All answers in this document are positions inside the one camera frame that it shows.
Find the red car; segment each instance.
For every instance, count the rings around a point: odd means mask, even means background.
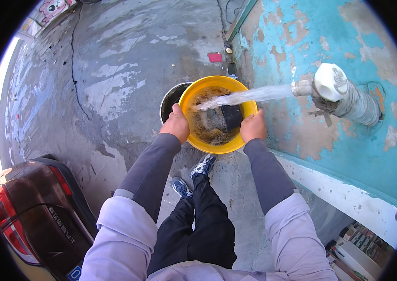
[[[0,229],[29,279],[49,271],[58,280],[78,280],[96,219],[69,168],[50,158],[0,173]],[[29,266],[43,268],[34,273]]]

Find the dirty water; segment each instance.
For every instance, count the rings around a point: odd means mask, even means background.
[[[197,105],[228,93],[229,90],[223,87],[204,87],[190,99],[187,105],[190,110],[186,112],[186,118],[189,122],[191,134],[195,138],[211,145],[224,145],[239,133],[239,128],[227,130],[225,118],[220,108],[209,108],[201,111],[195,109]]]

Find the car tail light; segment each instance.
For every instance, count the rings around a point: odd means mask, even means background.
[[[22,260],[27,263],[39,264],[35,255],[30,251],[24,229],[18,220],[18,216],[4,185],[0,185],[0,228],[10,246]]]
[[[72,195],[72,191],[69,188],[69,185],[67,184],[66,180],[64,179],[63,175],[61,174],[60,170],[54,166],[49,166],[52,172],[55,174],[56,179],[58,179],[58,182],[61,185],[61,188],[63,189],[64,193],[66,195]]]

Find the water pipe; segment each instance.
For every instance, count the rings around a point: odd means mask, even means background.
[[[312,96],[323,112],[365,126],[374,126],[381,116],[378,102],[348,80],[334,63],[322,63],[314,79],[292,82],[291,91],[296,97]]]

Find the red paper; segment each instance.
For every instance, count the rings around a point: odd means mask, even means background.
[[[218,53],[208,53],[210,63],[221,63],[222,55]]]

